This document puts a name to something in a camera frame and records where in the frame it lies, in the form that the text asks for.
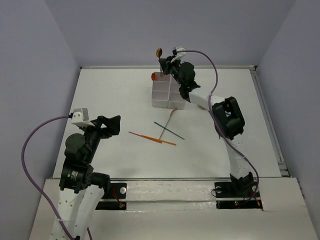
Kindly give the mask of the brown fork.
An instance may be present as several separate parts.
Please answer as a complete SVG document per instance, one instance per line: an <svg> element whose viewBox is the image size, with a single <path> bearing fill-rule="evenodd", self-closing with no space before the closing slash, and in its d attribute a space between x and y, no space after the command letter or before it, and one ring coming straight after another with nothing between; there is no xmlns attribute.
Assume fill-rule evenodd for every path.
<svg viewBox="0 0 320 240"><path fill-rule="evenodd" d="M171 120L171 118L172 118L172 115L174 114L174 112L175 112L176 110L177 110L177 108L174 108L174 109L171 111L171 113L170 113L170 115L169 115L169 117L168 117L168 120L167 120L166 124L164 125L165 128L168 126L168 124L169 124L169 122L170 122L170 120ZM160 134L160 136L159 136L159 138L158 138L159 140L161 140L164 132L165 132L165 129L163 128L163 129L162 129L162 132L161 132L161 134Z"/></svg>

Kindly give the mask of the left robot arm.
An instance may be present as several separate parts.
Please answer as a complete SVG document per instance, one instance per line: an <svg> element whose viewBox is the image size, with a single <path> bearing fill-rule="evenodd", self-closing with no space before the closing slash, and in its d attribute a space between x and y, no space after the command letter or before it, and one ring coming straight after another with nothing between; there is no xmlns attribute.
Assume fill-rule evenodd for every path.
<svg viewBox="0 0 320 240"><path fill-rule="evenodd" d="M89 120L81 112L72 114L71 123L83 131L65 141L65 160L59 182L58 216L52 226L51 240L82 240L98 202L110 194L110 176L94 172L91 163L102 139L120 133L119 115L98 116Z"/></svg>

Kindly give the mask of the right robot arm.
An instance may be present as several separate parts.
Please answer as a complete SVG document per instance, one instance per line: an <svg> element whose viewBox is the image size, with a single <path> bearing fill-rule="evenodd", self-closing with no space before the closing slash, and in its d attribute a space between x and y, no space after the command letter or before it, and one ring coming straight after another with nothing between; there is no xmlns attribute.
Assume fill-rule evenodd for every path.
<svg viewBox="0 0 320 240"><path fill-rule="evenodd" d="M220 138L224 140L230 163L230 190L235 196L253 198L258 191L259 174L248 158L238 150L244 132L245 119L234 97L218 97L212 91L202 91L195 81L194 65L181 62L175 56L159 58L160 69L179 85L185 101L206 109Z"/></svg>

